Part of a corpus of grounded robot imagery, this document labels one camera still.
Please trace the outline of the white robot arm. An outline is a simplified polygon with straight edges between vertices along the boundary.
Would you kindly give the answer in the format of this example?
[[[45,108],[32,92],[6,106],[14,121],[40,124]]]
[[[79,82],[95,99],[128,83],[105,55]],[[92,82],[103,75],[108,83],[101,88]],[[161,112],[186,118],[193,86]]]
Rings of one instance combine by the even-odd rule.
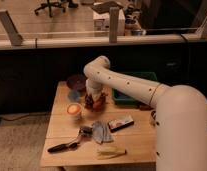
[[[199,90],[113,72],[105,56],[83,72],[93,97],[107,85],[155,109],[156,171],[207,171],[207,98]]]

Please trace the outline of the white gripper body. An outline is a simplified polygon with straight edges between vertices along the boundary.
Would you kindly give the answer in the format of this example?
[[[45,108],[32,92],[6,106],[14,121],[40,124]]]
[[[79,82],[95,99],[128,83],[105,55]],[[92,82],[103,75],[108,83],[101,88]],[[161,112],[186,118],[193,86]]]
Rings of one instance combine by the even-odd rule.
[[[89,79],[86,80],[86,92],[88,95],[92,96],[93,100],[98,100],[101,96],[103,90],[103,85],[100,83],[96,83]]]

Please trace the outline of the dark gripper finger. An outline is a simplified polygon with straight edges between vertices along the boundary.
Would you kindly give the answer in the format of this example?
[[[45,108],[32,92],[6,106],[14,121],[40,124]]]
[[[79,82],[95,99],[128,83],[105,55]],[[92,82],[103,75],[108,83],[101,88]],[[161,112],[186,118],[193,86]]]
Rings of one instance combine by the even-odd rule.
[[[93,101],[92,96],[91,95],[85,95],[85,107],[87,109],[92,109],[93,104],[94,104],[94,101]]]

